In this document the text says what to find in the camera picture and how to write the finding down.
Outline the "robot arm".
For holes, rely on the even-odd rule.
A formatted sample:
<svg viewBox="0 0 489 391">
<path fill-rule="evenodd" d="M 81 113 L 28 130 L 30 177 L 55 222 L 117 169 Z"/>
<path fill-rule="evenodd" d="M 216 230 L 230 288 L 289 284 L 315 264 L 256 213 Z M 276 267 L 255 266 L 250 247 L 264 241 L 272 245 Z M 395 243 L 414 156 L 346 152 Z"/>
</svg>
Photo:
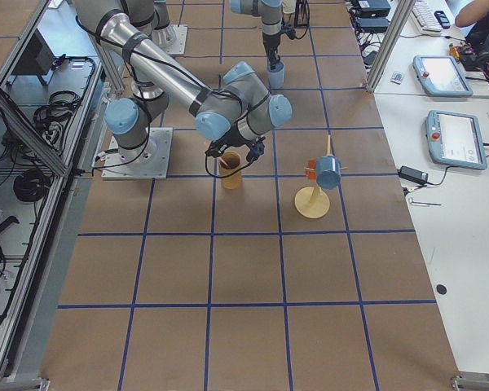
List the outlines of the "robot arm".
<svg viewBox="0 0 489 391">
<path fill-rule="evenodd" d="M 258 17 L 262 23 L 262 43 L 267 56 L 267 70 L 279 72 L 282 63 L 278 49 L 282 35 L 282 2 L 280 0 L 231 0 L 231 11 Z"/>
<path fill-rule="evenodd" d="M 233 11 L 262 21 L 269 83 L 241 61 L 224 75 L 222 90 L 209 88 L 165 52 L 162 45 L 172 27 L 164 1 L 76 1 L 74 6 L 81 28 L 132 67 L 136 95 L 163 91 L 187 108 L 196 130 L 210 141 L 207 156 L 219 158 L 229 147 L 247 146 L 252 163 L 264 152 L 265 134 L 291 119 L 289 100 L 270 92 L 283 85 L 275 79 L 284 75 L 279 1 L 231 2 Z"/>
</svg>

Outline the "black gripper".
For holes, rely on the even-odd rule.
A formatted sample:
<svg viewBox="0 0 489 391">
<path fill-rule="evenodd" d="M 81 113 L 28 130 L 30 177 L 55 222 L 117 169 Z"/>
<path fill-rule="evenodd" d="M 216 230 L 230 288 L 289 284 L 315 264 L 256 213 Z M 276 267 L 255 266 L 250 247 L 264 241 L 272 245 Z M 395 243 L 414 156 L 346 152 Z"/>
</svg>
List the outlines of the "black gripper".
<svg viewBox="0 0 489 391">
<path fill-rule="evenodd" d="M 247 146 L 250 150 L 263 151 L 263 140 L 263 136 L 254 132 L 247 120 L 238 121 L 218 141 L 212 141 L 209 144 L 205 155 L 220 157 L 228 147 L 242 146 Z"/>
<path fill-rule="evenodd" d="M 280 69 L 280 56 L 278 54 L 278 48 L 280 45 L 279 34 L 263 34 L 262 43 L 268 60 L 269 70 Z"/>
</svg>

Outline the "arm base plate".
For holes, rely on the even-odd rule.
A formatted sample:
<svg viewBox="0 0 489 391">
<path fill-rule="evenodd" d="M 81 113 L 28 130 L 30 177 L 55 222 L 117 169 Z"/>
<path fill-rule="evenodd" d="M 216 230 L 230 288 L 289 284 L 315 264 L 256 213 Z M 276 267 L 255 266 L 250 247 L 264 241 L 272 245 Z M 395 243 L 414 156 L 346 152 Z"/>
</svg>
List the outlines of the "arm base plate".
<svg viewBox="0 0 489 391">
<path fill-rule="evenodd" d="M 115 152 L 105 156 L 101 177 L 104 180 L 166 179 L 173 134 L 170 127 L 151 127 L 150 139 L 134 150 L 119 148 L 113 135 L 109 148 Z"/>
<path fill-rule="evenodd" d="M 163 32 L 162 48 L 170 55 L 183 55 L 188 28 L 185 24 L 170 24 Z"/>
</svg>

